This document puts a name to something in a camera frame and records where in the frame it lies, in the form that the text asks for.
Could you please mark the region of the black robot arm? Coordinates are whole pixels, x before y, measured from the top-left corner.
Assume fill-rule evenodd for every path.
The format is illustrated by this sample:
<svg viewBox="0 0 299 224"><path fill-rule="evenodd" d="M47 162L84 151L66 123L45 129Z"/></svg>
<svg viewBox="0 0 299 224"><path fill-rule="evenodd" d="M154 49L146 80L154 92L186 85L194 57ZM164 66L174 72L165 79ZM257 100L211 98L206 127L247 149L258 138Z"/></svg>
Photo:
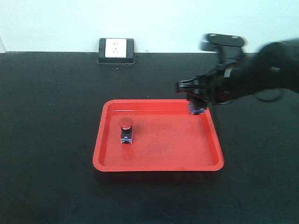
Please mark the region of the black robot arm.
<svg viewBox="0 0 299 224"><path fill-rule="evenodd" d="M206 36L201 47L216 52L218 64L206 74L179 81L177 92L194 101L225 104L268 89L299 91L298 38L267 44L252 56L245 55L244 44L238 36Z"/></svg>

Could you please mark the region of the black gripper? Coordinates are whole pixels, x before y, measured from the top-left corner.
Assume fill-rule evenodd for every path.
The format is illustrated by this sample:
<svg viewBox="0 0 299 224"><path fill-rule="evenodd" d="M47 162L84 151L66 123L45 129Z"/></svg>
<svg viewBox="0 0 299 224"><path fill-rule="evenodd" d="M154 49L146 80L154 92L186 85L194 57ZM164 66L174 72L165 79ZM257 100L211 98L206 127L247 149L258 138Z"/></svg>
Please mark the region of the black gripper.
<svg viewBox="0 0 299 224"><path fill-rule="evenodd" d="M213 69L196 78L178 81L177 93L197 94L196 102L227 104L241 97L239 77L241 68L230 64L225 70Z"/></svg>

